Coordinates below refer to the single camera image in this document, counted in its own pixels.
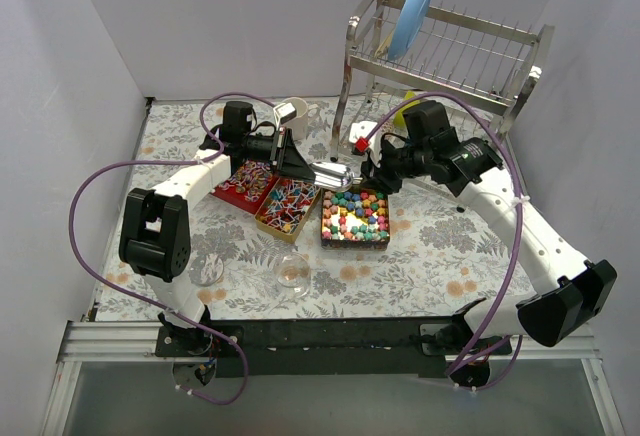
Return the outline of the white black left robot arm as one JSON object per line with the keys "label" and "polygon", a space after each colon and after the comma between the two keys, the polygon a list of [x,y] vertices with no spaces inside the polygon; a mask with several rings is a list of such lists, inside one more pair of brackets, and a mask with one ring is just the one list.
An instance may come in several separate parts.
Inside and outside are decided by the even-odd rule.
{"label": "white black left robot arm", "polygon": [[228,101],[222,123],[207,130],[189,165],[151,189],[131,190],[126,198],[119,257],[150,285],[166,320],[182,327],[178,343],[193,356],[211,348],[213,333],[200,323],[205,304],[183,274],[191,255],[189,212],[247,161],[266,163],[280,177],[315,180],[286,126],[298,115],[296,106],[285,100],[272,111],[274,130],[262,135],[254,123],[253,105]]}

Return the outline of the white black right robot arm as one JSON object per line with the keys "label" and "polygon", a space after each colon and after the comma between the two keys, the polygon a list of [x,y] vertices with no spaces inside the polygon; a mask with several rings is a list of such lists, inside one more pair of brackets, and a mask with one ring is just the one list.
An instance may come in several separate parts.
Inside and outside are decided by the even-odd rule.
{"label": "white black right robot arm", "polygon": [[381,124],[355,123],[349,141],[367,159],[365,185],[383,193],[400,191],[409,178],[428,176],[476,212],[522,267],[533,292],[471,304],[458,312],[454,345],[475,353],[492,336],[527,335],[553,347],[603,308],[617,278],[606,261],[590,261],[573,248],[525,198],[508,153],[494,133],[460,140],[438,94],[399,105],[408,135],[394,146]]}

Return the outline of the silver metal scoop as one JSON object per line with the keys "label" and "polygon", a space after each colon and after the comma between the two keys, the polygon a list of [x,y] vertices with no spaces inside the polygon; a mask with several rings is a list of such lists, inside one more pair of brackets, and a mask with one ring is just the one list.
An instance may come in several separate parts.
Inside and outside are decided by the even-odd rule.
{"label": "silver metal scoop", "polygon": [[344,192],[362,182],[349,166],[337,162],[313,162],[310,169],[314,174],[313,184],[321,189]]}

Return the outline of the clear glass jar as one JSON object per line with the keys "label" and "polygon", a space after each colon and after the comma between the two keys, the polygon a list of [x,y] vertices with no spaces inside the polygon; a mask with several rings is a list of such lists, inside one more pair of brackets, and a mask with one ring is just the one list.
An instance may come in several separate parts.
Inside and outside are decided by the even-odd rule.
{"label": "clear glass jar", "polygon": [[303,298],[310,289],[311,269],[299,254],[284,255],[274,268],[278,289],[288,298]]}

